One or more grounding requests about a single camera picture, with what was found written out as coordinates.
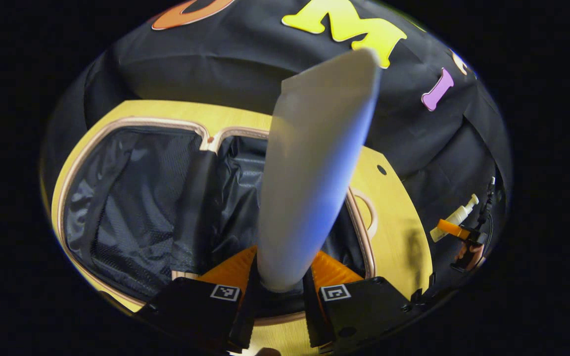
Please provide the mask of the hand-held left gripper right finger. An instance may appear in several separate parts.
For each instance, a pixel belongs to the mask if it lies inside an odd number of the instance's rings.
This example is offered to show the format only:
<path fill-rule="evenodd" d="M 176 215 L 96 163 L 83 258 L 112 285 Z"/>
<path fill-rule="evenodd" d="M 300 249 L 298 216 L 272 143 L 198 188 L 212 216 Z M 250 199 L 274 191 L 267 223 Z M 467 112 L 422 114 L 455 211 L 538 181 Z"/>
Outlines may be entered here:
<path fill-rule="evenodd" d="M 347 355 L 389 336 L 414 318 L 414 305 L 385 278 L 364 279 L 325 252 L 303 277 L 311 347 Z"/>

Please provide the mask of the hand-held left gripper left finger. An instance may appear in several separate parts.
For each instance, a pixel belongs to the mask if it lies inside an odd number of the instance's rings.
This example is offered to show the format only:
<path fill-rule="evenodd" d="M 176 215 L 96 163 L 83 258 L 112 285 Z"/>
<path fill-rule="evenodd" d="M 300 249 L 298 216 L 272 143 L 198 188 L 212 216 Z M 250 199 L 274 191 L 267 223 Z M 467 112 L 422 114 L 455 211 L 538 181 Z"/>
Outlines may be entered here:
<path fill-rule="evenodd" d="M 249 348 L 258 306 L 256 246 L 196 279 L 177 277 L 137 312 L 138 320 L 208 353 Z"/>

